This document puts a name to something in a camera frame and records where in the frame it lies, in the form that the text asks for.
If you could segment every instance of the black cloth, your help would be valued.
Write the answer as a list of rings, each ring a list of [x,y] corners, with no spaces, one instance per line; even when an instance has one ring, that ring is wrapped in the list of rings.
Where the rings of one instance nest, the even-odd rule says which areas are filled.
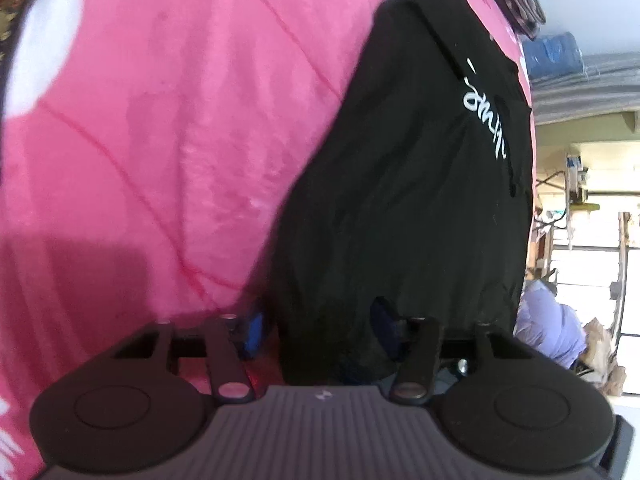
[[[362,381],[393,373],[369,327],[377,296],[404,316],[513,329],[532,215],[517,73],[466,0],[380,6],[276,230],[268,304],[287,381],[343,362]]]

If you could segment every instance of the pink bedsheet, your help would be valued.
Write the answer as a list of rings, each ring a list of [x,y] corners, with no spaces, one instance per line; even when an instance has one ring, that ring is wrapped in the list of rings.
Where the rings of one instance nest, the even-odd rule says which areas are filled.
[[[4,124],[0,479],[41,466],[28,410],[52,381],[147,321],[260,291],[380,1],[84,0],[62,71]],[[495,2],[469,3],[520,63]]]

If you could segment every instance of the pink blanket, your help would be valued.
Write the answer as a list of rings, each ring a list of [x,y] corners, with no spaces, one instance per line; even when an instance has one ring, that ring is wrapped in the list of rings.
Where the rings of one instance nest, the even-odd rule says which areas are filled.
[[[4,122],[2,480],[41,467],[28,410],[52,381],[147,321],[260,292],[381,0],[79,1],[60,69]],[[495,2],[469,3],[520,63]]]

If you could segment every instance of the gray curtain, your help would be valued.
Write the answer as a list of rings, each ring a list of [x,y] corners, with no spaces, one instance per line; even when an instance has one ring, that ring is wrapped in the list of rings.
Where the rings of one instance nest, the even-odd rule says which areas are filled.
[[[536,124],[640,110],[640,52],[584,56],[584,71],[532,83]]]

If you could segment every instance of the gray ribbed surface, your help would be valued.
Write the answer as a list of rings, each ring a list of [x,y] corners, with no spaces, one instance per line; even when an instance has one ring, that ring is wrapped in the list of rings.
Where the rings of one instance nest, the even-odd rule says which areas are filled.
[[[52,468],[42,478],[104,477]],[[535,480],[542,477],[508,474],[475,462],[444,439],[425,410],[391,404],[375,387],[272,386],[263,399],[253,404],[220,409],[205,434],[164,465],[109,478]],[[588,469],[554,478],[605,477]]]

